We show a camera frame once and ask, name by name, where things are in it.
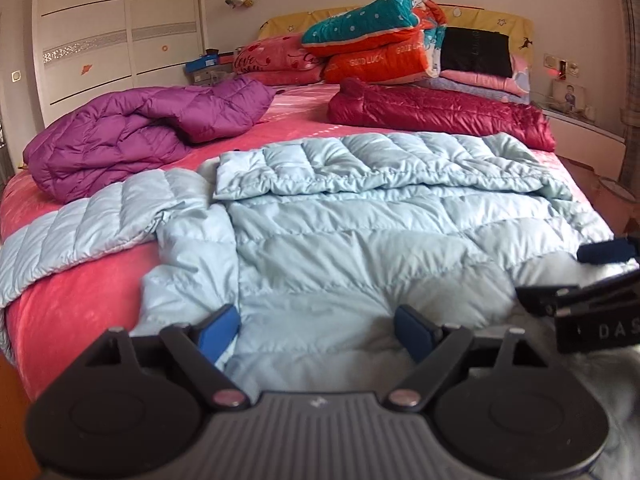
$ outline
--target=orange pillow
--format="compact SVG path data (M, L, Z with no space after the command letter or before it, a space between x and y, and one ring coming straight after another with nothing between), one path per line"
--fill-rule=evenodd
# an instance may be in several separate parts
M440 51L435 47L433 36L431 31L417 30L401 43L337 54L324 69L324 81L336 84L344 78L357 77L367 83L402 84L436 77Z

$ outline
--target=curtain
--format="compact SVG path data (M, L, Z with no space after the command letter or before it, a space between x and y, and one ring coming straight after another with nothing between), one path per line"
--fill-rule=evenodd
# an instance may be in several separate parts
M640 197L640 0L622 0L626 33L626 104L621 110L625 124L626 153L620 184Z

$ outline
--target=wall outlet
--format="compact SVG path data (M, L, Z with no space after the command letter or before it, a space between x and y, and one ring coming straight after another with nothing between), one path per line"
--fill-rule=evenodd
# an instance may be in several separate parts
M547 68L552 68L554 70L560 69L560 58L557 56L553 56L552 54L545 54L544 64Z

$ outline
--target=pink pillow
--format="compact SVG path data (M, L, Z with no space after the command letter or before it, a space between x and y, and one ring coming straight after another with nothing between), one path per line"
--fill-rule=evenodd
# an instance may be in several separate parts
M322 79L322 69L324 65L316 65L311 70L277 70L276 72L249 72L245 77L257 79L263 85L283 86L283 85L310 85Z
M255 41L242 50L234 61L237 74L275 72L277 70L311 70L322 62L300 44L302 34L276 36Z
M511 78L476 72L459 72L458 70L443 70L440 72L440 76L458 83L500 90L524 97L529 94L530 89L527 61L520 56L511 56L511 66L513 66L513 76Z

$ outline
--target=pink bedsheet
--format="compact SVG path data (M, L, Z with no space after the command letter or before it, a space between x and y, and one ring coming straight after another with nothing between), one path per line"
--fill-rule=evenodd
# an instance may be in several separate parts
M337 85L323 84L285 89L262 121L246 134L212 142L165 168L195 170L202 161L220 153L278 140L385 131L328 124L327 103L337 91ZM586 201L555 155L535 154L567 181L575 196ZM8 184L0 203L2 240L60 207L38 190L28 171L20 173ZM158 263L158 246L150 242L40 280L8 307L7 325L18 372L31 399L106 328L133 328L140 309L140 278Z

